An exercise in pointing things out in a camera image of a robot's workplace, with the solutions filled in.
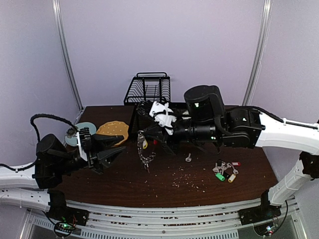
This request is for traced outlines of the large keyring with red grip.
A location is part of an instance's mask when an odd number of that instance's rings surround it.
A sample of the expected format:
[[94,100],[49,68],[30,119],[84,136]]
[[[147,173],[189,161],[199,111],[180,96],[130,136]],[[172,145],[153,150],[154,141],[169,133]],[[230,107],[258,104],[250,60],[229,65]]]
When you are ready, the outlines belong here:
[[149,143],[148,143],[148,147],[146,149],[143,149],[142,143],[145,139],[146,138],[143,135],[137,136],[137,150],[138,150],[138,156],[141,161],[143,169],[149,173],[150,163],[155,159],[156,153],[153,150],[151,150]]

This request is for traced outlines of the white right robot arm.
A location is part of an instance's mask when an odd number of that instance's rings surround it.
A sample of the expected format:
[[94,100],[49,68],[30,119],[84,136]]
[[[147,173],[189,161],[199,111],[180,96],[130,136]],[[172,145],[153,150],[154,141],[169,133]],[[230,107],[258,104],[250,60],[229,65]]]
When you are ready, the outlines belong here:
[[278,184],[265,191],[256,208],[259,219],[267,219],[276,207],[319,176],[319,125],[280,118],[260,107],[226,109],[215,85],[195,86],[184,93],[187,115],[174,112],[169,103],[140,102],[138,114],[153,122],[138,133],[139,148],[151,138],[171,155],[181,142],[196,147],[210,142],[216,148],[277,147],[300,152],[294,168]]

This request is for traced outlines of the yellow key tag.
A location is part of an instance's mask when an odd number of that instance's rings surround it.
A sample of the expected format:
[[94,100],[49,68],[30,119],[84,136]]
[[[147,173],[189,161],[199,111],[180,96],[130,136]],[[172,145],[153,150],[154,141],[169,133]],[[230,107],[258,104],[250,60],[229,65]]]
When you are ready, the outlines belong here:
[[143,149],[146,149],[148,147],[148,142],[146,139],[143,141],[142,147],[143,147]]

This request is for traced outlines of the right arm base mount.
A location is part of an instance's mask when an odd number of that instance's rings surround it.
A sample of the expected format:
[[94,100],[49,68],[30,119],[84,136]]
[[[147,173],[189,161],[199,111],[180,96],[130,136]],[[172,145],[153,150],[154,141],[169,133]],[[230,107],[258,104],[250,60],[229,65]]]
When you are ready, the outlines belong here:
[[238,211],[241,225],[259,223],[281,215],[281,206],[271,205],[268,193],[269,190],[262,193],[260,205]]

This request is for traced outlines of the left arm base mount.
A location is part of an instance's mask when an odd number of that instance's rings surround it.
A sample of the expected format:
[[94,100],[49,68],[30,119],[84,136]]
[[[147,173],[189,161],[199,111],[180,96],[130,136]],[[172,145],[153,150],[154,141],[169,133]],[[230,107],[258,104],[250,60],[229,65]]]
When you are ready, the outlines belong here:
[[56,236],[65,238],[76,230],[76,226],[86,226],[89,217],[87,210],[67,206],[63,192],[48,190],[48,194],[49,211],[44,215],[53,224]]

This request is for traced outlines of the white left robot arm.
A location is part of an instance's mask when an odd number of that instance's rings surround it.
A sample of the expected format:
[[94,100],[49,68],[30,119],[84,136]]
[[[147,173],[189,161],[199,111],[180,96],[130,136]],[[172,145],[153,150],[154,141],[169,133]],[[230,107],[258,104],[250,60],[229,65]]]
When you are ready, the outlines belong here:
[[98,174],[110,167],[125,150],[117,143],[122,135],[77,135],[77,147],[68,151],[53,134],[46,135],[36,145],[36,160],[20,166],[0,166],[0,202],[53,212],[61,221],[72,216],[65,196],[54,188],[64,175],[90,169]]

